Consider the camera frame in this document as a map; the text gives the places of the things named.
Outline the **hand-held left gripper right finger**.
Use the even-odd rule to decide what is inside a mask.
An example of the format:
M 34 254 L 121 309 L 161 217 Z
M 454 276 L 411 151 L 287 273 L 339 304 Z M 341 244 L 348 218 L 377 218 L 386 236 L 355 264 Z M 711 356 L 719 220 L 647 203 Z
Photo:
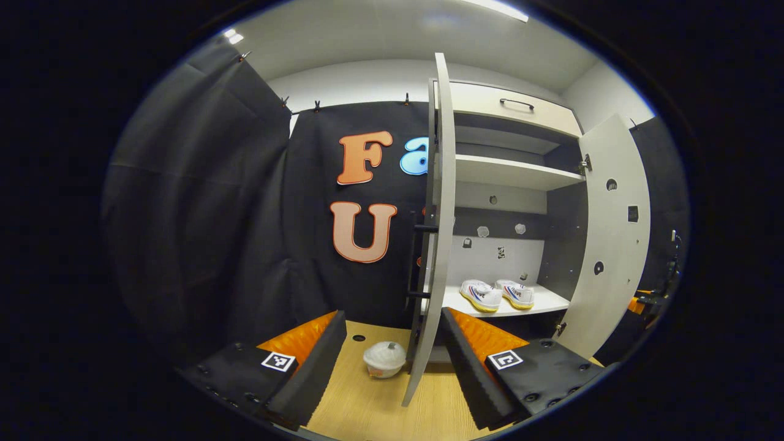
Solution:
M 440 331 L 479 429 L 532 418 L 604 375 L 604 366 L 554 339 L 526 341 L 454 308 L 440 310 Z

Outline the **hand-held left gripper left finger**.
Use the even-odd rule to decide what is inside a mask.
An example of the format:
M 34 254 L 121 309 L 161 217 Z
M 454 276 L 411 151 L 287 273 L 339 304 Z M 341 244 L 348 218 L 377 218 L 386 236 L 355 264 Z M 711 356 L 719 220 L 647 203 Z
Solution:
M 346 337 L 345 313 L 334 311 L 262 344 L 228 344 L 179 373 L 224 407 L 296 432 L 322 401 Z

